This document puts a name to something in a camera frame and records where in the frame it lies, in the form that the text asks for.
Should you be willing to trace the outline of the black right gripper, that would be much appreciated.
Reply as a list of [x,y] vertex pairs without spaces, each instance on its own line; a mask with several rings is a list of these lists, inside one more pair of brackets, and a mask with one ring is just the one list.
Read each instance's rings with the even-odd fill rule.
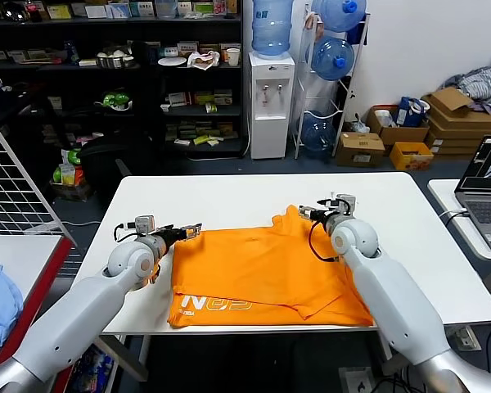
[[299,216],[303,219],[312,220],[320,224],[326,224],[330,217],[335,216],[334,210],[313,210],[310,206],[300,206]]

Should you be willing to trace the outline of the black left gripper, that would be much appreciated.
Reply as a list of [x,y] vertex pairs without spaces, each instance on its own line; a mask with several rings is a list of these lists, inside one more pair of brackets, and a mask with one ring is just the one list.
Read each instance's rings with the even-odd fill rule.
[[170,248],[173,244],[186,239],[190,240],[200,235],[202,223],[186,225],[181,228],[166,228],[160,229],[154,232],[155,237],[160,237],[167,248]]

